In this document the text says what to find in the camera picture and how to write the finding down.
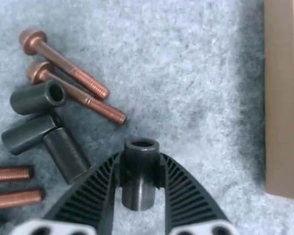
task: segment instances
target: brown cardboard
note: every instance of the brown cardboard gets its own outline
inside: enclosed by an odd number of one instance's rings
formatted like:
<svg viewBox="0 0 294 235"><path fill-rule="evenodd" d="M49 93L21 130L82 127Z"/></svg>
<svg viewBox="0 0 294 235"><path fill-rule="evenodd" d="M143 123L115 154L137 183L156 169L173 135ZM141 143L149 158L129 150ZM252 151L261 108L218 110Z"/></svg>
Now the brown cardboard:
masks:
<svg viewBox="0 0 294 235"><path fill-rule="evenodd" d="M294 198L294 0L265 0L266 190Z"/></svg>

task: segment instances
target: gray fabric surface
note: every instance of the gray fabric surface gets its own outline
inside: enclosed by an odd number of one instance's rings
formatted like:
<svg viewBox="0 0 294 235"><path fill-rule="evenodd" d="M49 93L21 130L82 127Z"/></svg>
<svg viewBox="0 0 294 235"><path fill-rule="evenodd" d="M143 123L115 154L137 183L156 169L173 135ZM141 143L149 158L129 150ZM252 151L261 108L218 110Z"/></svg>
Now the gray fabric surface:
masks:
<svg viewBox="0 0 294 235"><path fill-rule="evenodd" d="M77 105L59 109L93 164L120 151L128 135L156 139L211 193L241 234L294 234L294 201L264 192L264 55L262 0L0 1L0 135L25 119L10 94L28 86L33 60L18 43L28 26L111 89L108 103L129 116L122 127ZM43 216L69 188L43 146L12 156L0 139L0 166L33 164L39 205L2 210L0 234ZM164 233L164 192L145 213L116 194L113 234Z"/></svg>

